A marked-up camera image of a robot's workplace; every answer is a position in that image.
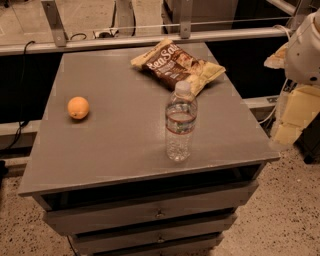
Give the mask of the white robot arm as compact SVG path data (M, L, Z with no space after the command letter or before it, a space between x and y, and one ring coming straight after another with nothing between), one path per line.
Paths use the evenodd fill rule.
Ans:
M309 14L264 66L283 69L285 77L296 83L280 96L271 132L275 142L293 144L320 112L320 10Z

